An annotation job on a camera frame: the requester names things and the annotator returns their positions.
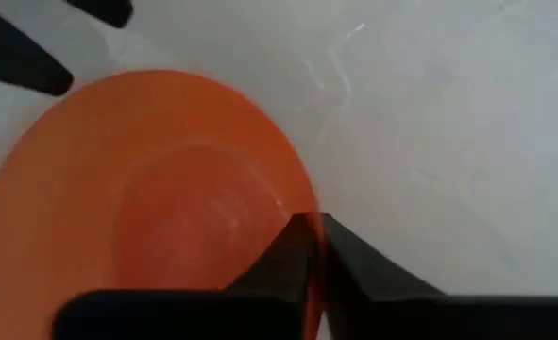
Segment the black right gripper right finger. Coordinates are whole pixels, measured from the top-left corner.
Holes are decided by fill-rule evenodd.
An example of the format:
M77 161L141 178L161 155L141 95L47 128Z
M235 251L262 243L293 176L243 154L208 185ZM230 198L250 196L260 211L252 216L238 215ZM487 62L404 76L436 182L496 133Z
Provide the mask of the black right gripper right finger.
M335 339L558 339L558 296L449 295L331 215L322 222Z

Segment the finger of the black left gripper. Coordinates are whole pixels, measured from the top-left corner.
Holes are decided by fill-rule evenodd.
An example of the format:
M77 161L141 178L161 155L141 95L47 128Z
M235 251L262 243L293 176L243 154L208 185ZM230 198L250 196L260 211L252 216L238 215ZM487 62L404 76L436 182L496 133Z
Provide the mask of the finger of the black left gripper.
M130 0L65 0L65 2L115 28L125 27L134 10Z
M25 33L0 16L0 82L61 96L70 90L74 77Z

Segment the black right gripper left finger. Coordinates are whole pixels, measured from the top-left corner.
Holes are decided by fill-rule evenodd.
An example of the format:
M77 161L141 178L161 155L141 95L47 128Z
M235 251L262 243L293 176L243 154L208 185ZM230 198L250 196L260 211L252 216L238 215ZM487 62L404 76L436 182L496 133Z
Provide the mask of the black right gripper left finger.
M67 301L51 336L67 340L301 339L317 246L293 215L232 284L212 290L95 290Z

